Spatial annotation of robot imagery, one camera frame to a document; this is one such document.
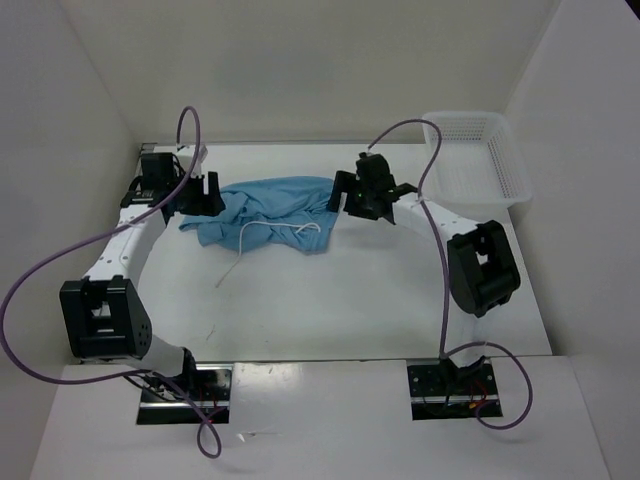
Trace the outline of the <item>light blue shorts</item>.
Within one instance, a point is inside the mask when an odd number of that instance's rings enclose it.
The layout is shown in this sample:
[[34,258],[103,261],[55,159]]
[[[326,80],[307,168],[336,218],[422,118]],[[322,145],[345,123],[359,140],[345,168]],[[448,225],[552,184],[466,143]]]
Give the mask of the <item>light blue shorts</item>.
[[333,180],[318,176],[278,177],[230,184],[221,189],[225,210],[214,216],[187,215],[179,230],[193,231],[203,247],[219,245],[249,252],[269,244],[319,254],[329,247],[338,214],[327,209]]

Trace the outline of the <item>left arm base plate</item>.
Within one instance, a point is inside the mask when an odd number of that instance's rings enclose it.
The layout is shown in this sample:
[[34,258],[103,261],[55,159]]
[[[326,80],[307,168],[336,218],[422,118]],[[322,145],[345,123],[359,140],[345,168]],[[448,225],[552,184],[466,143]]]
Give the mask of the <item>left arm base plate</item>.
[[[181,385],[208,420],[228,424],[233,380],[232,364],[198,363],[194,384]],[[142,426],[198,424],[200,417],[172,387],[155,376],[133,377],[140,390],[136,424]]]

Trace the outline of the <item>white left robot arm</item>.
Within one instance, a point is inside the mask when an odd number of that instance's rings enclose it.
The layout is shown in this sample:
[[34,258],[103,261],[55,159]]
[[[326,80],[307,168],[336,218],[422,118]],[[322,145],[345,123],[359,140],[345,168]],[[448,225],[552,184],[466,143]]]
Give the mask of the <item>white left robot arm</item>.
[[81,279],[60,289],[73,356],[158,372],[175,398],[195,395],[200,376],[193,354],[154,334],[137,287],[174,214],[216,216],[225,208],[217,173],[201,174],[171,152],[142,155],[141,172],[120,202],[118,233]]

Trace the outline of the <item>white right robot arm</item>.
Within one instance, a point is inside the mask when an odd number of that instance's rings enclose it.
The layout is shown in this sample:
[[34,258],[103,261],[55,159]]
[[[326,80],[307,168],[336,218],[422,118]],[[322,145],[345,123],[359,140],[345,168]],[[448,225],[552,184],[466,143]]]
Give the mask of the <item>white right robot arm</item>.
[[440,385],[460,393],[474,379],[463,359],[448,359],[446,350],[449,310],[452,304],[468,315],[484,317],[490,310],[510,301],[521,285],[521,276],[502,224],[495,220],[479,223],[426,200],[409,183],[398,184],[387,160],[380,154],[361,153],[356,171],[336,172],[327,203],[331,212],[384,219],[432,240],[443,269],[444,303],[438,359]]

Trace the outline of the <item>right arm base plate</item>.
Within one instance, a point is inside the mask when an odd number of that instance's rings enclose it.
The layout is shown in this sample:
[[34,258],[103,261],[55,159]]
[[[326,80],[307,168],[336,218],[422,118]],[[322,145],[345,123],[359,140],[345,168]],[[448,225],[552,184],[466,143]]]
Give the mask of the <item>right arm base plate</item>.
[[437,360],[407,364],[413,421],[503,416],[493,366],[488,360],[455,368]]

